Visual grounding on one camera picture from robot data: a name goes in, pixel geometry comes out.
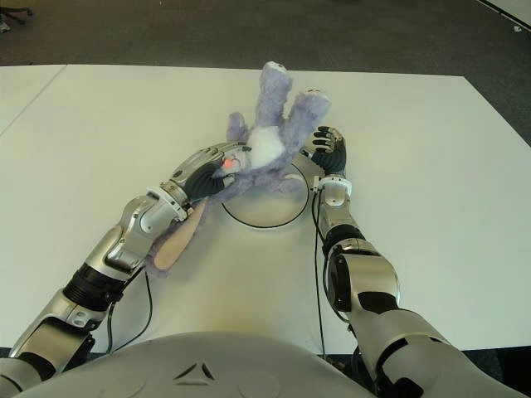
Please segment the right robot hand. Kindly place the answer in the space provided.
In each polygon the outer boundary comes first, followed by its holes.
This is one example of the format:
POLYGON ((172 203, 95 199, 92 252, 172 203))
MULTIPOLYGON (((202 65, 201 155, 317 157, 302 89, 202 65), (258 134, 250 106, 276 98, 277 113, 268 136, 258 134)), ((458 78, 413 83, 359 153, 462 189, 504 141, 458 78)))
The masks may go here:
POLYGON ((300 153, 321 167, 325 175, 345 176, 347 151, 345 139, 329 126, 319 126, 305 142, 300 153))

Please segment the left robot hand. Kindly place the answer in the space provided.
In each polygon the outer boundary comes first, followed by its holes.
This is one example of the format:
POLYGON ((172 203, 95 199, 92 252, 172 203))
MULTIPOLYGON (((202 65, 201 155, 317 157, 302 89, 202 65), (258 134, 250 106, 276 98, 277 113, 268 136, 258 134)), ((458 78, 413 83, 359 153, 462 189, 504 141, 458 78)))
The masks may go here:
POLYGON ((190 203, 210 197, 230 186, 249 165, 251 148, 241 141, 202 148, 182 162, 169 180, 190 203))

